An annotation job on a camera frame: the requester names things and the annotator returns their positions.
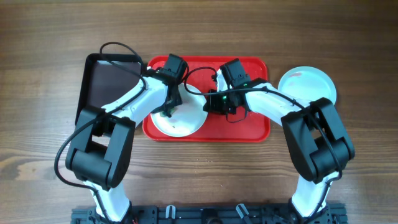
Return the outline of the green yellow sponge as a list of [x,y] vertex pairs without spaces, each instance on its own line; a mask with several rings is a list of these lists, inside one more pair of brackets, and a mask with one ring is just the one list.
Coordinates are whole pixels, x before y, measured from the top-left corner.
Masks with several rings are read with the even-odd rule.
[[175,113],[176,110],[177,110],[176,107],[174,107],[174,108],[169,108],[169,109],[167,109],[167,110],[164,110],[164,111],[160,112],[160,117],[168,117],[168,118],[171,118],[172,115]]

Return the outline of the white plate back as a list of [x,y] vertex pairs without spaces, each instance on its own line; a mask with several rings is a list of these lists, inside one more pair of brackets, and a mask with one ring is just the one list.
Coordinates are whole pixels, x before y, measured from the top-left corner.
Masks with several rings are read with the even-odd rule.
[[198,131],[206,121],[208,113],[203,110],[206,99],[202,95],[189,93],[184,84],[179,84],[178,90],[182,104],[171,109],[171,117],[165,113],[150,115],[155,127],[162,133],[172,137],[185,137]]

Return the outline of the light blue plate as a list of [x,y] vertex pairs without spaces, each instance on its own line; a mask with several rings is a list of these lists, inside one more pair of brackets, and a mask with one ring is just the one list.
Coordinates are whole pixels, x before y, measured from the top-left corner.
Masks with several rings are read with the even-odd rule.
[[300,66],[290,69],[279,81],[278,90],[303,100],[327,98],[336,103],[337,91],[332,79],[320,69]]

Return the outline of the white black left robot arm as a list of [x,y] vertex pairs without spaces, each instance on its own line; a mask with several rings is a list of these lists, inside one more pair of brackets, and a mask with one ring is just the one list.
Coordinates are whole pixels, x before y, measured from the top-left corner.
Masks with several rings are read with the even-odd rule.
[[65,166],[90,190],[96,206],[86,211],[88,223],[134,223],[123,178],[129,167],[136,125],[153,112],[181,104],[178,84],[183,68],[149,69],[139,83],[104,108],[81,110],[73,134],[63,143]]

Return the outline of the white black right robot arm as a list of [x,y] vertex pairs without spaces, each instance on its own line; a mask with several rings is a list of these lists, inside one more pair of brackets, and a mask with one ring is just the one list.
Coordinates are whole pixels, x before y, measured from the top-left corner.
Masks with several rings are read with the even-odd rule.
[[314,219],[325,206],[334,181],[354,158],[354,145],[334,106],[327,98],[301,100],[274,88],[264,79],[238,86],[224,79],[215,80],[216,97],[227,107],[243,106],[281,125],[290,158],[300,177],[291,198],[296,216],[302,223]]

